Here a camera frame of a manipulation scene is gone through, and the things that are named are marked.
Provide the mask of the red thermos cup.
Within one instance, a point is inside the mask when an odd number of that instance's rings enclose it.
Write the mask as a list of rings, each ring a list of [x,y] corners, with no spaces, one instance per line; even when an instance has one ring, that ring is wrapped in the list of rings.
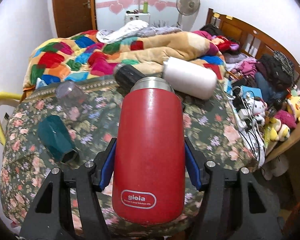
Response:
[[[165,224],[183,211],[185,139],[181,100],[159,77],[139,80],[124,97],[113,176],[113,209],[141,225]]]

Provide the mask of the dark green faceted cup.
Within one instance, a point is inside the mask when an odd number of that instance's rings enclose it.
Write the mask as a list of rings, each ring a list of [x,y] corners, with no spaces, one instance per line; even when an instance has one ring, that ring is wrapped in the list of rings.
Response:
[[[68,164],[78,155],[65,124],[57,115],[49,115],[39,123],[38,137],[55,161]]]

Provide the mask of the clear plastic cup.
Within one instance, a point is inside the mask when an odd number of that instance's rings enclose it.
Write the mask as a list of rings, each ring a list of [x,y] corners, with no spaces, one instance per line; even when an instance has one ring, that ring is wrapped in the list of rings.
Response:
[[[61,83],[56,88],[56,98],[70,120],[78,121],[80,119],[87,95],[74,81],[67,80]]]

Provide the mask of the white spotted plush dog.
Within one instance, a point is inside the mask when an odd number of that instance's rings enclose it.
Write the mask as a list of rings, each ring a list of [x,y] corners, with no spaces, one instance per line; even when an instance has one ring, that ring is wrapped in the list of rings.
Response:
[[[249,111],[252,114],[252,116],[259,122],[264,121],[267,104],[258,96],[256,98],[247,97],[245,101],[249,107]]]

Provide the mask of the floral green tablecloth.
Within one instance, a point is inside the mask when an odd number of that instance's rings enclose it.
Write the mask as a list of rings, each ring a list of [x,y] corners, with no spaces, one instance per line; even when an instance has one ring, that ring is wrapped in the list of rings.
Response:
[[[43,87],[10,117],[4,214],[24,239],[151,239],[199,220],[218,236],[225,180],[258,167],[221,85],[210,101],[159,77]]]

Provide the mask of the light blue box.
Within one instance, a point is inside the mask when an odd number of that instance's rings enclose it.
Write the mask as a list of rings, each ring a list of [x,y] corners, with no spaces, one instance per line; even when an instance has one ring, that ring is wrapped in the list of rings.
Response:
[[[242,90],[242,96],[246,99],[255,98],[255,97],[262,99],[262,92],[259,88],[241,86],[241,90]]]

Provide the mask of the pile of dark clothes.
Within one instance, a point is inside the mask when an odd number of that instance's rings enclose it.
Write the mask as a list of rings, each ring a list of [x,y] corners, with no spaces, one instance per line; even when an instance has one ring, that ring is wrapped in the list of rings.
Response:
[[[294,64],[278,50],[273,55],[263,54],[255,66],[277,90],[285,90],[294,85]]]

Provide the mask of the white thermos bottle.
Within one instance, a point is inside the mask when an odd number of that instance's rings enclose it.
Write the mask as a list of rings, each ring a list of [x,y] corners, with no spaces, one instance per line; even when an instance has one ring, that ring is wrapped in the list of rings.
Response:
[[[164,62],[162,78],[174,90],[202,100],[213,96],[218,81],[213,70],[175,57]]]

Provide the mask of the colourful patchwork quilt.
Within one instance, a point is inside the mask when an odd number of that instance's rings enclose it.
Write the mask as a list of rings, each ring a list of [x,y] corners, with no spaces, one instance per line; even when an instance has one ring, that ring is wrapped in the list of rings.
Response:
[[[204,31],[179,31],[150,37],[127,37],[105,44],[90,30],[69,38],[52,38],[39,45],[29,58],[23,90],[32,90],[38,79],[46,83],[86,80],[111,75],[119,64],[131,64],[146,75],[162,72],[170,57],[210,68],[219,79],[225,59]]]

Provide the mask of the red plush toy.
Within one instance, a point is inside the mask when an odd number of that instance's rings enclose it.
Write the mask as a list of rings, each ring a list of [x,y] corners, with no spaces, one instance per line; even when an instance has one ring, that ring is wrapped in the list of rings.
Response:
[[[226,53],[227,51],[238,51],[240,48],[238,42],[229,40],[225,36],[213,36],[211,37],[211,42],[217,46],[221,53]]]

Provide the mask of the grey white blanket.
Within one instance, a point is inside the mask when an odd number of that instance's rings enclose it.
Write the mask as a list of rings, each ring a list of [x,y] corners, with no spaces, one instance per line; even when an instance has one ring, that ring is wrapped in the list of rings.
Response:
[[[105,44],[112,44],[130,37],[151,37],[164,34],[178,33],[182,30],[172,26],[152,26],[143,20],[132,20],[118,30],[99,30],[96,39]]]

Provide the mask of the brown wooden door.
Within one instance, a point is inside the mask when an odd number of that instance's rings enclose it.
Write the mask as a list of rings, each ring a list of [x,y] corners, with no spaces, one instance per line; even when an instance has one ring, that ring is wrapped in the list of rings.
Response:
[[[97,28],[95,0],[52,0],[58,37],[70,37]]]

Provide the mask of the standing electric fan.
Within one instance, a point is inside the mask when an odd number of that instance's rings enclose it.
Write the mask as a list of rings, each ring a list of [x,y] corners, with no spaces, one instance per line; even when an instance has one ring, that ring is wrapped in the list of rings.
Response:
[[[181,27],[182,17],[194,15],[200,7],[200,0],[177,0],[176,8],[179,12],[177,27]]]

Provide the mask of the small white cabinet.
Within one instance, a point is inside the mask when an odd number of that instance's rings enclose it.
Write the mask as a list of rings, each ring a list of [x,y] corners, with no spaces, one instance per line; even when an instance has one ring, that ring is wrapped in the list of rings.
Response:
[[[150,13],[143,13],[143,12],[135,13],[132,11],[126,11],[124,23],[127,24],[128,22],[135,21],[135,20],[141,20],[150,24],[151,15]]]

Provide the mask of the frosted sliding wardrobe with hearts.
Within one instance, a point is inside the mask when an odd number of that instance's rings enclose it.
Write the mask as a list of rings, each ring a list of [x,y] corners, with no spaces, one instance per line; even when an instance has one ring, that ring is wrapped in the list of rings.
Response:
[[[95,0],[97,29],[120,29],[125,25],[126,11],[143,12],[145,1],[148,2],[148,13],[151,15],[150,25],[177,25],[177,0]]]

